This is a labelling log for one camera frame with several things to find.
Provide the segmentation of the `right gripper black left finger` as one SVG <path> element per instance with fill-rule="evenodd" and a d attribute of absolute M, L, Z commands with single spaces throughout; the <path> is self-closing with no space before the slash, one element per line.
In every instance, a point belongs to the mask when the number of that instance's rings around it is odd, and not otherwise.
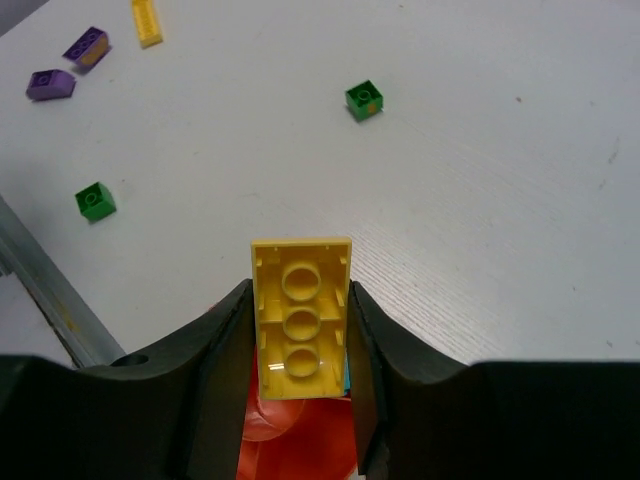
<path fill-rule="evenodd" d="M 1 359 L 5 479 L 232 479 L 254 356 L 253 289 L 109 365 Z"/>

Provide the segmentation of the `small cyan lego brick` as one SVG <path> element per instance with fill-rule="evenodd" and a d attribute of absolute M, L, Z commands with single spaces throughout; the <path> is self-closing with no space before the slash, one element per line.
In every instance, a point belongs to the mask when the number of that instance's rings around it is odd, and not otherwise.
<path fill-rule="evenodd" d="M 348 358 L 345 357 L 344 372 L 343 372 L 343 395 L 344 396 L 350 393 L 350 388 L 351 388 L 351 382 L 350 382 L 349 362 L 348 362 Z"/>

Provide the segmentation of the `orange divided round container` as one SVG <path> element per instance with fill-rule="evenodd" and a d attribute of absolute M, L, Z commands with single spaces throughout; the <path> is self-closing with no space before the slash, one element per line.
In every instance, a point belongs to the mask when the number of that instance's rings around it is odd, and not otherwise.
<path fill-rule="evenodd" d="M 264 400 L 258 366 L 246 404 L 238 479 L 349 479 L 357 473 L 351 396 Z"/>

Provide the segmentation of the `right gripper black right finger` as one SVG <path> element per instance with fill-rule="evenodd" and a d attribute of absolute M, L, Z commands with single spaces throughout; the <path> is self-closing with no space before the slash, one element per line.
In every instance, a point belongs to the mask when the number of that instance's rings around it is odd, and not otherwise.
<path fill-rule="evenodd" d="M 369 479 L 635 479 L 635 362 L 458 362 L 359 283 L 347 351 L 359 472 Z"/>

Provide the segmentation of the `yellow 2x3 lego brick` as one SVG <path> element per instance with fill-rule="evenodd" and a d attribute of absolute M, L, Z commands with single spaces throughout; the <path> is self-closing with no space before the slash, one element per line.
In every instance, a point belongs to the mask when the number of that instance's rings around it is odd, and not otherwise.
<path fill-rule="evenodd" d="M 344 395 L 351 249 L 348 237 L 251 242 L 263 399 Z"/>

